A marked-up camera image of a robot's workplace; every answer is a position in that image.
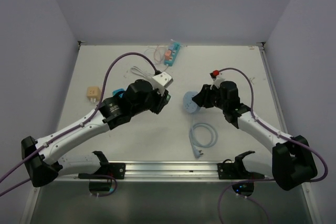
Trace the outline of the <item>light blue round socket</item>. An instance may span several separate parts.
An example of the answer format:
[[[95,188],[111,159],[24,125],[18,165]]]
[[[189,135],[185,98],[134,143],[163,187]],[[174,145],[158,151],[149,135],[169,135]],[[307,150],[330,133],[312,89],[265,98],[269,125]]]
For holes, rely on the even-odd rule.
[[[197,91],[188,91],[183,97],[183,108],[189,114],[196,114],[200,111],[200,107],[192,100],[198,94]]]

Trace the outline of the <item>blue square plug adapter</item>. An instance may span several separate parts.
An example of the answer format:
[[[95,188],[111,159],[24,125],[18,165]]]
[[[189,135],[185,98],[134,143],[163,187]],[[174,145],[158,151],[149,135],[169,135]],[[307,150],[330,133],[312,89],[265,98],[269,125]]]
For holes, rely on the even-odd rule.
[[[116,89],[116,90],[112,91],[112,96],[116,97],[116,98],[117,97],[121,98],[123,96],[124,92],[125,92],[125,89],[123,89],[123,88]]]

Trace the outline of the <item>beige cube socket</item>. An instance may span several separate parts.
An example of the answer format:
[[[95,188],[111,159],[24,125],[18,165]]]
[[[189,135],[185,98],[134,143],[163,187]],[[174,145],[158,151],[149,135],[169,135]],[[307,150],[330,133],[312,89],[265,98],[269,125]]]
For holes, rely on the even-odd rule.
[[[101,98],[101,90],[98,86],[87,87],[86,96],[91,103],[96,103]]]

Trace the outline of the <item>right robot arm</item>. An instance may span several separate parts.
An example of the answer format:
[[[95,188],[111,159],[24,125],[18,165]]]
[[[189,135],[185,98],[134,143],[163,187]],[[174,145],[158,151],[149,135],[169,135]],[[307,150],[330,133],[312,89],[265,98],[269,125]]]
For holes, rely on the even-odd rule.
[[[301,135],[293,137],[277,130],[253,115],[252,109],[241,103],[236,83],[223,81],[218,87],[203,85],[192,97],[200,108],[219,108],[225,120],[235,128],[256,139],[271,153],[271,159],[246,156],[246,151],[235,157],[232,163],[222,162],[218,169],[226,175],[220,179],[263,179],[271,177],[284,190],[308,182],[318,174],[308,141]]]

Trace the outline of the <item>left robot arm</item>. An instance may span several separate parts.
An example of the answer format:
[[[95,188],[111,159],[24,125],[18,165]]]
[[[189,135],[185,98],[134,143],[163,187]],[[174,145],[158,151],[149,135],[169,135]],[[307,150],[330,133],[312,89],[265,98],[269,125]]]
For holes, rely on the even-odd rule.
[[[169,102],[167,87],[172,82],[162,74],[150,81],[136,80],[68,127],[37,140],[31,136],[24,138],[21,141],[22,159],[32,185],[42,187],[59,176],[73,173],[106,177],[109,165],[102,152],[94,151],[76,165],[69,164],[64,155],[85,141],[130,122],[142,112],[159,114]]]

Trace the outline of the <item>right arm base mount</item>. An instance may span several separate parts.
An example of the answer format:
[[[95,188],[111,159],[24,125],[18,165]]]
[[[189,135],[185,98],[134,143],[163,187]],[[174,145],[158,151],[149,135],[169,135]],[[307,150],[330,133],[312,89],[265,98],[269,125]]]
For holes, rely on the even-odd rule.
[[[217,173],[219,179],[244,180],[244,179],[264,179],[260,173],[248,172],[246,169],[234,163],[217,163]]]

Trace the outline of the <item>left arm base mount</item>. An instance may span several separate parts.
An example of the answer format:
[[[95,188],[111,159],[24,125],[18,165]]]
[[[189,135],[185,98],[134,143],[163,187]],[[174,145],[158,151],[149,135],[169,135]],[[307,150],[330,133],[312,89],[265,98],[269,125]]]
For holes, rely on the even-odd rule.
[[[114,179],[124,179],[126,171],[125,163],[109,163],[104,164],[93,174],[80,173],[79,179],[107,179],[113,177]]]

